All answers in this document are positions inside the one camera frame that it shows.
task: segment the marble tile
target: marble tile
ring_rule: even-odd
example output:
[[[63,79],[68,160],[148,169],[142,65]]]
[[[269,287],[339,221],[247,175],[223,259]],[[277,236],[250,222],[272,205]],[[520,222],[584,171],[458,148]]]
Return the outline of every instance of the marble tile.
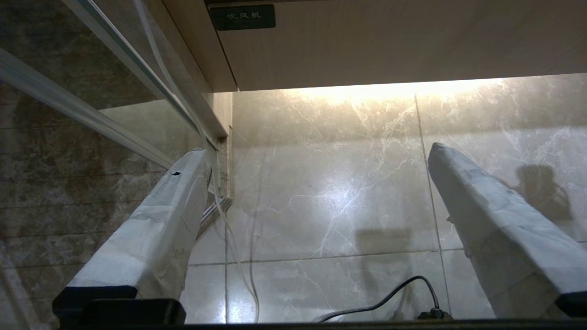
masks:
[[[97,149],[102,146],[100,133],[76,122],[68,126],[43,127],[38,130],[43,136],[44,151]]]
[[[438,249],[411,90],[403,85],[234,95],[242,260]]]
[[[471,261],[463,250],[442,251],[451,315],[454,319],[495,318]]]
[[[60,126],[74,123],[73,119],[40,102],[0,105],[0,128]]]
[[[23,329],[20,326],[17,306],[7,299],[0,299],[0,328],[2,329]]]
[[[41,139],[39,129],[0,129],[0,154],[38,152]]]
[[[226,262],[224,226],[224,221],[218,219],[195,242],[188,265],[224,264]]]
[[[16,206],[142,201],[152,188],[151,174],[153,173],[16,181]]]
[[[111,76],[70,78],[67,90],[98,110],[156,99],[128,70]]]
[[[22,299],[16,304],[31,330],[59,329],[59,320],[53,314],[53,299]]]
[[[248,277],[251,264],[244,264]],[[228,272],[228,322],[252,322],[252,296],[236,265]],[[254,262],[260,322],[312,322],[342,309],[374,305],[414,275],[431,282],[440,308],[449,311],[439,252],[413,252],[299,261]],[[430,292],[417,280],[372,312],[342,316],[344,321],[413,320],[434,307]]]
[[[14,299],[54,299],[83,264],[7,268],[4,276]]]
[[[140,201],[0,209],[0,237],[114,232]]]
[[[26,58],[36,58],[39,54],[65,56],[109,52],[108,47],[91,32],[2,36],[0,47],[24,62]]]
[[[111,52],[26,58],[23,61],[48,78],[79,78],[113,76],[129,70]]]
[[[11,85],[0,82],[0,105],[13,105],[16,103],[37,102],[34,98],[26,93],[12,87]]]
[[[0,156],[0,162],[11,164],[4,180],[49,179],[104,174],[99,153],[94,149],[69,149],[20,153]]]
[[[224,265],[188,267],[180,303],[186,324],[225,323]]]
[[[426,154],[454,147],[518,191],[573,239],[587,240],[587,75],[434,83],[417,95]],[[461,248],[433,191],[441,247]]]
[[[16,183],[0,181],[0,207],[16,206]]]
[[[110,237],[109,233],[0,238],[3,267],[86,263]]]
[[[99,163],[103,167],[103,174],[165,172],[160,166],[122,147],[99,150]]]

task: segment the white tube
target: white tube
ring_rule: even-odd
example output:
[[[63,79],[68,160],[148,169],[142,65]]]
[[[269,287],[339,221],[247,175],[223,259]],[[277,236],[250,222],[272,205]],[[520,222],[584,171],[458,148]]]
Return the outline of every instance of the white tube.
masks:
[[[185,98],[181,94],[181,91],[179,91],[179,88],[175,84],[175,81],[173,81],[173,78],[169,74],[169,71],[167,70],[165,63],[163,62],[163,58],[161,58],[161,53],[159,52],[159,49],[157,47],[157,42],[155,41],[155,38],[154,38],[153,33],[151,31],[151,26],[149,25],[149,21],[147,19],[147,15],[145,13],[144,6],[143,6],[141,0],[134,0],[134,5],[137,8],[137,12],[139,13],[141,23],[143,24],[143,29],[145,30],[145,33],[147,34],[147,39],[149,40],[151,50],[153,51],[153,54],[155,55],[155,59],[157,60],[157,64],[159,65],[159,68],[163,72],[163,75],[165,76],[165,79],[167,80],[169,85],[171,85],[171,90],[173,91],[175,96],[177,96],[179,98],[179,101],[182,103],[182,106],[189,109],[189,103],[187,103],[187,101],[185,100]],[[205,138],[203,130],[201,129],[201,127],[202,127],[201,123],[197,117],[195,117],[195,121],[196,121],[196,126],[199,128],[197,131],[200,132],[200,136],[205,142],[206,149],[209,151],[207,154],[210,155],[210,157],[212,158],[210,161],[211,161],[211,165],[212,165],[212,185],[214,188],[214,200],[216,202],[216,208],[218,208],[218,212],[220,213],[220,216],[222,217],[222,219],[226,223],[226,226],[228,228],[228,232],[230,233],[230,236],[234,242],[234,245],[232,245],[232,244],[229,244],[229,245],[230,245],[231,249],[234,247],[234,249],[236,250],[236,251],[232,250],[232,253],[234,254],[234,258],[237,261],[242,280],[244,281],[245,286],[247,287],[247,289],[249,290],[249,292],[251,293],[251,295],[255,301],[255,323],[258,323],[259,322],[259,298],[257,296],[257,291],[255,289],[255,284],[253,281],[252,272],[251,272],[251,285],[249,286],[249,283],[245,277],[244,271],[242,270],[242,264],[240,261],[240,254],[238,253],[237,241],[234,237],[234,232],[232,231],[230,223],[228,223],[228,219],[226,218],[226,214],[224,213],[224,210],[222,209],[222,207],[220,205],[220,199],[218,198],[218,184],[216,182],[216,174],[217,174],[217,168],[218,168],[216,166],[217,159],[215,158],[215,153],[210,152],[210,148],[208,145],[208,139]]]

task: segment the wall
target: wall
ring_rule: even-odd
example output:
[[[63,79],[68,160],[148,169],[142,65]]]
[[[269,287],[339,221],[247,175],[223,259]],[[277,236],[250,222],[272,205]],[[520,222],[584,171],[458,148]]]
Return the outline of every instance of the wall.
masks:
[[[0,47],[103,109],[155,97],[61,1],[3,1]],[[0,265],[30,328],[164,169],[0,83]]]

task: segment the paper wrapping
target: paper wrapping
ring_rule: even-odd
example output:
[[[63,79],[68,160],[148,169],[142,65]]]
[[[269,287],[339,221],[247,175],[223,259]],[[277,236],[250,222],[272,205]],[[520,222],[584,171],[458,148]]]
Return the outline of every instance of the paper wrapping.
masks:
[[[587,291],[587,250],[459,151],[434,143],[429,170],[498,318],[566,318]]]
[[[129,285],[138,298],[179,299],[208,196],[205,153],[180,158],[68,286]]]

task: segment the sign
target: sign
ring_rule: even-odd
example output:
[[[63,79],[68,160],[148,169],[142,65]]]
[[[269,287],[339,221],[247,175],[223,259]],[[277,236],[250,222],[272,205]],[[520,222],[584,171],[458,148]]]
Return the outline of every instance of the sign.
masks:
[[[218,31],[270,29],[275,27],[273,5],[213,7],[210,17]]]

